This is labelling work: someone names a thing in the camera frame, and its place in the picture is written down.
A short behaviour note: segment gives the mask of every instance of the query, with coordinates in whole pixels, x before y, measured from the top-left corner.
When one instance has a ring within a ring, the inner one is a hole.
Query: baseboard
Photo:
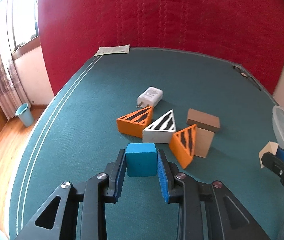
[[[45,109],[48,105],[31,105],[31,109]]]

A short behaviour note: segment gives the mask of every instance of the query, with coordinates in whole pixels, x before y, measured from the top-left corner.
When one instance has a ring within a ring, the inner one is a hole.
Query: charger
[[[162,90],[155,87],[149,87],[138,97],[137,108],[147,107],[147,106],[155,107],[158,104],[158,102],[162,99],[162,97],[163,97]]]

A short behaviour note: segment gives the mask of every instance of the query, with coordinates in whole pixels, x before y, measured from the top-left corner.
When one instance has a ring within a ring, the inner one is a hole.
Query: trash can
[[[34,118],[29,110],[29,104],[25,103],[21,105],[15,112],[15,115],[18,116],[26,127],[29,127],[34,122]]]

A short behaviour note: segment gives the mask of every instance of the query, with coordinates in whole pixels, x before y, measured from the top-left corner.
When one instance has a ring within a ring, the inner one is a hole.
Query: red fabric backdrop
[[[56,94],[99,46],[161,47],[241,63],[269,92],[284,64],[283,0],[38,0]]]

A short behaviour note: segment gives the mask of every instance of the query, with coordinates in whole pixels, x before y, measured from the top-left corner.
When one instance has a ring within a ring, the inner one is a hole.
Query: metal bolt
[[[182,173],[182,172],[179,172],[179,173],[176,174],[176,177],[178,179],[185,179],[186,175],[184,173]]]
[[[222,188],[222,185],[223,184],[222,184],[221,181],[216,180],[216,181],[213,182],[213,186],[216,187],[216,188]]]
[[[71,183],[68,182],[68,181],[63,182],[63,183],[61,184],[61,187],[62,187],[62,188],[68,188],[69,186],[71,186]]]
[[[107,175],[105,173],[99,173],[97,177],[98,177],[98,179],[105,179],[106,176]]]

